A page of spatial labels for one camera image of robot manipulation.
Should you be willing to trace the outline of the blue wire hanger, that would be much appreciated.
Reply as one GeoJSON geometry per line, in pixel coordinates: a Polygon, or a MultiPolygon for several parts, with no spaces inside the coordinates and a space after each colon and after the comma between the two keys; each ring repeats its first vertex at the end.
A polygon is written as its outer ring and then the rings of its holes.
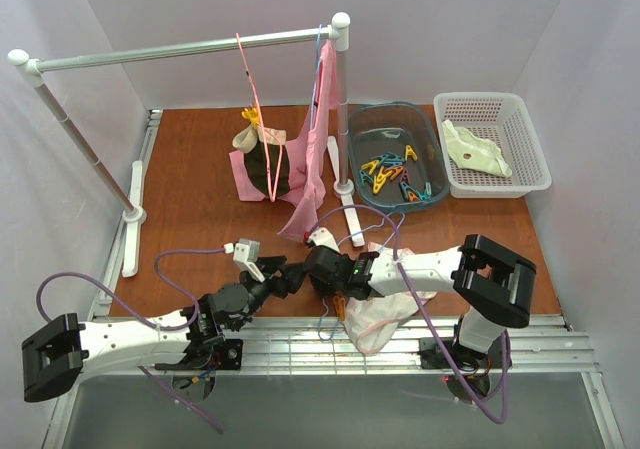
{"type": "Polygon", "coordinates": [[[328,337],[323,337],[321,334],[322,324],[325,317],[330,313],[330,306],[328,303],[329,298],[333,298],[338,292],[346,291],[347,297],[367,297],[371,289],[366,288],[363,276],[358,276],[354,273],[355,269],[362,269],[367,262],[371,262],[372,258],[367,252],[364,252],[364,261],[359,262],[359,258],[351,260],[348,256],[343,255],[338,259],[332,258],[331,262],[337,263],[337,275],[331,276],[327,282],[320,281],[319,288],[321,289],[321,300],[325,309],[324,313],[320,316],[317,324],[317,335],[320,341],[329,342],[333,339],[338,325],[341,324],[336,317],[336,322],[328,337]]]}

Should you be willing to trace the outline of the white pink-trimmed underwear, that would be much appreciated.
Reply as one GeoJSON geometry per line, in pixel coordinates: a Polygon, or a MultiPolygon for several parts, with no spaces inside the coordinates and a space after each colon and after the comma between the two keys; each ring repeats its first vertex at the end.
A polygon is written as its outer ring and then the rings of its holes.
{"type": "MultiPolygon", "coordinates": [[[[379,252],[383,259],[393,258],[393,250],[380,244],[370,242],[369,251],[379,252]]],[[[426,263],[427,268],[438,264],[439,254],[414,254],[409,249],[400,249],[398,252],[403,266],[408,273],[418,269],[418,262],[426,263]]],[[[383,298],[369,300],[357,300],[351,298],[346,304],[345,318],[343,321],[346,334],[359,352],[365,355],[375,354],[391,340],[399,325],[404,324],[417,310],[417,305],[406,289],[401,284],[404,292],[395,293],[383,298]]],[[[421,303],[424,305],[434,298],[436,292],[418,291],[421,303]]]]}

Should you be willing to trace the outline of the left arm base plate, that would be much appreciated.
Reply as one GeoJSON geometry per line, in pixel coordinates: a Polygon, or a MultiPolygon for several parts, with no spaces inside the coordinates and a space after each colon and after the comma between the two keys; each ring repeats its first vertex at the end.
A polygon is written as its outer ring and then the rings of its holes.
{"type": "Polygon", "coordinates": [[[226,339],[205,351],[203,370],[239,370],[242,365],[244,341],[226,339]]]}

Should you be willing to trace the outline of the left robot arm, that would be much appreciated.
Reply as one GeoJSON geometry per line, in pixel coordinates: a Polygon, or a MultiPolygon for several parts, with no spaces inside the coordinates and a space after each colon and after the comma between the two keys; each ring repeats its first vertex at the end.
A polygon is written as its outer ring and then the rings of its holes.
{"type": "Polygon", "coordinates": [[[228,338],[251,323],[270,297],[286,298],[300,288],[302,266],[284,256],[260,257],[236,282],[202,296],[197,306],[154,318],[82,322],[68,313],[47,322],[21,345],[23,396],[36,403],[55,399],[85,379],[149,366],[157,371],[193,372],[208,378],[241,367],[243,343],[228,338]]]}

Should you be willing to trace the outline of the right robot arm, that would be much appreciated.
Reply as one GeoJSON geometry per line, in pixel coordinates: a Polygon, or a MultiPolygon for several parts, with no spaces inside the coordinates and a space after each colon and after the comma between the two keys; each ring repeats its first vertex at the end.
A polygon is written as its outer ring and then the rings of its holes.
{"type": "Polygon", "coordinates": [[[363,354],[379,352],[438,293],[468,304],[454,343],[472,352],[485,354],[505,329],[529,324],[536,265],[485,236],[431,253],[371,246],[352,259],[325,229],[314,235],[301,271],[321,295],[347,298],[342,324],[363,354]]]}

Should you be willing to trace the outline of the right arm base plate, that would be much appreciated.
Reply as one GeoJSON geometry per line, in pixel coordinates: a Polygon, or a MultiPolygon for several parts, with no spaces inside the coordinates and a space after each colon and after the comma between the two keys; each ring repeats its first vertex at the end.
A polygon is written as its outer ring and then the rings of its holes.
{"type": "MultiPolygon", "coordinates": [[[[461,372],[469,374],[480,373],[488,369],[501,369],[503,366],[503,351],[499,340],[492,343],[487,354],[462,347],[455,343],[452,338],[444,338],[442,342],[450,358],[461,372]]],[[[420,356],[422,369],[449,370],[451,368],[442,348],[432,337],[425,337],[419,340],[417,354],[420,356]]]]}

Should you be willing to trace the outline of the pink garment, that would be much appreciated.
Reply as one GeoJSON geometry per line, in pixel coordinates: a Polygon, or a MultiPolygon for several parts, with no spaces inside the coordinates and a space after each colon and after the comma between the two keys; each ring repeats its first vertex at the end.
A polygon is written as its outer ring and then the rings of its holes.
{"type": "Polygon", "coordinates": [[[279,231],[278,235],[301,242],[304,234],[317,222],[317,210],[323,204],[326,194],[322,179],[324,170],[324,154],[329,132],[329,113],[337,108],[339,88],[337,81],[337,61],[334,44],[326,42],[321,49],[320,86],[316,122],[309,132],[309,109],[303,126],[295,139],[301,146],[305,162],[305,184],[302,198],[290,219],[279,231]]]}

